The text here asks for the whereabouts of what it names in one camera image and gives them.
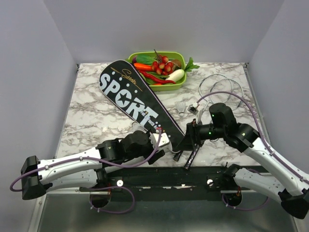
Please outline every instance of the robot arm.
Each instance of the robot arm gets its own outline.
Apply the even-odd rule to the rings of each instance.
[[[178,149],[194,150],[196,144],[201,145],[207,139],[223,138],[229,146],[256,160],[273,175],[264,177],[232,165],[225,172],[224,181],[260,192],[281,203],[292,216],[303,219],[309,210],[309,175],[266,143],[273,150],[269,152],[259,133],[248,124],[237,123],[231,108],[224,103],[212,105],[209,111],[213,124],[202,125],[200,112],[196,112],[197,120],[187,124]]]
[[[150,157],[154,147],[158,147],[157,152]],[[37,169],[39,171],[22,178],[22,198],[38,198],[61,188],[105,187],[106,174],[115,169],[99,160],[103,159],[120,168],[123,165],[134,166],[145,158],[152,164],[167,150],[172,148],[166,133],[159,136],[158,133],[144,133],[138,130],[121,141],[107,140],[97,147],[63,158],[38,160],[36,156],[31,156],[26,159],[21,174]]]

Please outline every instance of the gray floor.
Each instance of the gray floor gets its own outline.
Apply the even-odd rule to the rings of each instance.
[[[247,193],[243,207],[257,206],[265,197]],[[111,203],[121,210],[130,203]],[[87,194],[48,194],[40,232],[295,232],[293,218],[270,201],[254,212],[226,208],[222,202],[137,202],[126,215],[90,210]]]

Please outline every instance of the table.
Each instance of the table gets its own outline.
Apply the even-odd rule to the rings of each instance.
[[[133,132],[132,120],[123,114],[113,105],[101,92],[98,85],[98,78],[108,63],[81,64],[77,75],[70,107],[68,110],[64,130],[58,148],[57,157],[64,157],[71,154],[83,152],[95,147],[104,140],[123,138]],[[211,74],[222,74],[237,81],[243,88],[244,99],[254,108],[255,103],[250,91],[249,84],[242,64],[239,63],[198,63],[200,68],[188,73],[187,81],[175,91],[155,92],[169,113],[175,118],[181,129],[185,131],[186,123],[192,121],[195,116],[188,113],[180,117],[175,102],[185,101],[190,105],[199,99],[198,86],[201,80]],[[208,93],[214,83],[224,77],[214,76],[204,81],[202,92]],[[220,81],[213,91],[231,90],[231,83],[227,80]],[[240,94],[240,87],[233,83],[233,90]],[[214,100],[225,101],[227,95],[214,97]],[[232,97],[228,104],[235,108],[239,101]],[[249,109],[242,104],[233,111],[238,122],[247,123],[256,128]],[[208,107],[202,117],[202,122],[209,123],[211,120]],[[178,162],[175,162],[172,153],[167,153],[152,166],[183,166],[188,159],[190,152],[184,152]],[[239,165],[258,165],[256,161],[239,153],[225,144],[223,140],[217,142],[207,141],[200,149],[193,166],[217,166],[224,162],[232,162]]]

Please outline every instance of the black metal base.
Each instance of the black metal base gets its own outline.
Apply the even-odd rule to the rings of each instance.
[[[260,173],[267,173],[261,166],[245,166]],[[226,167],[130,168],[108,174],[111,186],[118,180],[129,188],[136,201],[220,201],[221,190],[237,191],[236,185],[222,186],[221,177]],[[122,189],[112,190],[112,201],[131,201],[131,195]]]

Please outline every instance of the radish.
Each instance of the radish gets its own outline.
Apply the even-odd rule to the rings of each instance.
[[[166,78],[166,80],[170,80],[170,81],[177,82],[177,81],[179,81],[180,79],[182,79],[183,76],[184,76],[184,70],[178,69],[178,70],[174,71],[173,73],[171,73],[171,74],[169,75],[169,77]]]

